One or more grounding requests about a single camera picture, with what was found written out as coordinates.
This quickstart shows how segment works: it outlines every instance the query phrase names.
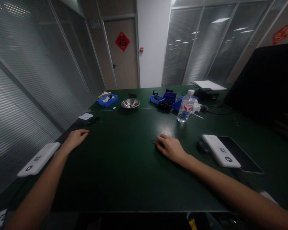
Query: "white wall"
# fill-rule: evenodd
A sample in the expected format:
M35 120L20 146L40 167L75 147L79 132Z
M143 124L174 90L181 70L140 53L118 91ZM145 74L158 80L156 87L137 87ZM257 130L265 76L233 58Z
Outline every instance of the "white wall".
M161 87L170 12L171 0L137 0L141 88Z

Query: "forearm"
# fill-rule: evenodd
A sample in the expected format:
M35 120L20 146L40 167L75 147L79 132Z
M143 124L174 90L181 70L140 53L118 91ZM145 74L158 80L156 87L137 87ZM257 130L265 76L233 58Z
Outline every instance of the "forearm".
M5 229L41 228L50 212L69 152L70 150L62 148L56 152L52 161L22 201Z
M288 212L233 178L191 155L182 166L217 192L228 204L266 229L288 229Z

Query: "bottle cap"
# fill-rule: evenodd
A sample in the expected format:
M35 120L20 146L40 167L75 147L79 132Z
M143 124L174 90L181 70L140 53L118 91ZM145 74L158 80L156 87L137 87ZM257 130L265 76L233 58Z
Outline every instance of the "bottle cap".
M193 89L188 90L188 95L193 95L194 93L195 93L195 91Z

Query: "red fu sign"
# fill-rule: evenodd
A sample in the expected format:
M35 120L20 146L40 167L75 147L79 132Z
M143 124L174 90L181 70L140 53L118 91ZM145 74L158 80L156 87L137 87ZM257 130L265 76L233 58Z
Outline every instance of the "red fu sign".
M129 45L129 43L130 43L130 41L126 37L126 35L124 35L123 32L120 32L116 41L115 41L115 44L118 45L118 47L121 48L122 51L124 52L125 49L127 48L127 46Z

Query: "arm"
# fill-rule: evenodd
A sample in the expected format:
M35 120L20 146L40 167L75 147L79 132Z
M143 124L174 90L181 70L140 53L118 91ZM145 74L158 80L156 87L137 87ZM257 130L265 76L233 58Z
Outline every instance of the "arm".
M161 134L157 148L169 159L191 171L242 215L265 229L288 229L288 212L233 178L187 154L179 140Z
M5 229L40 229L50 212L59 179L70 152L80 145L89 131L72 131L50 164L19 205Z

